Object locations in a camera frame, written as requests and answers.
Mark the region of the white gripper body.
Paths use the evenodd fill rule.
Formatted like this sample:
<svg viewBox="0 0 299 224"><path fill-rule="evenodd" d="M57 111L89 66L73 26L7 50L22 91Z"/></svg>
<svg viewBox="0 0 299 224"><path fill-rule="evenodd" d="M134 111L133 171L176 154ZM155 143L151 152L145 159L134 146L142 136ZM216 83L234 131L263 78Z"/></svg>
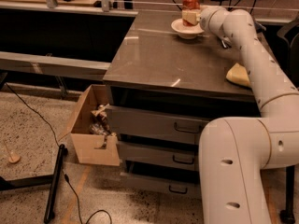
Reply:
<svg viewBox="0 0 299 224"><path fill-rule="evenodd" d="M206 7L200 14L200 26L206 32L218 32L227 14L228 11L224 7Z"/></svg>

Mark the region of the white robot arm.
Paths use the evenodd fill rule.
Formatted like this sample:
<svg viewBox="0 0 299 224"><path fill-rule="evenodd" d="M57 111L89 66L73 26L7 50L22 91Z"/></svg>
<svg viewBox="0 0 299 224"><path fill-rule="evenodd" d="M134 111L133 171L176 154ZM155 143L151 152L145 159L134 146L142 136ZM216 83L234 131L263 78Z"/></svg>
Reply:
<svg viewBox="0 0 299 224"><path fill-rule="evenodd" d="M208 123L199 140L204 224L272 224L260 171L299 163L299 91L242 9L204 7L201 28L240 52L261 116Z"/></svg>

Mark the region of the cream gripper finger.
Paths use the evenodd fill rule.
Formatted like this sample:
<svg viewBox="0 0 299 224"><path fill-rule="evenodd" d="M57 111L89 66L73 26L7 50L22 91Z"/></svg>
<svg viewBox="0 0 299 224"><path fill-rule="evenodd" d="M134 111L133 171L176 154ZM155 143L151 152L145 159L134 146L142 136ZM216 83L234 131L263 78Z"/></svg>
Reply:
<svg viewBox="0 0 299 224"><path fill-rule="evenodd" d="M183 24L186 26L195 26L200 19L200 11L198 9L182 11Z"/></svg>

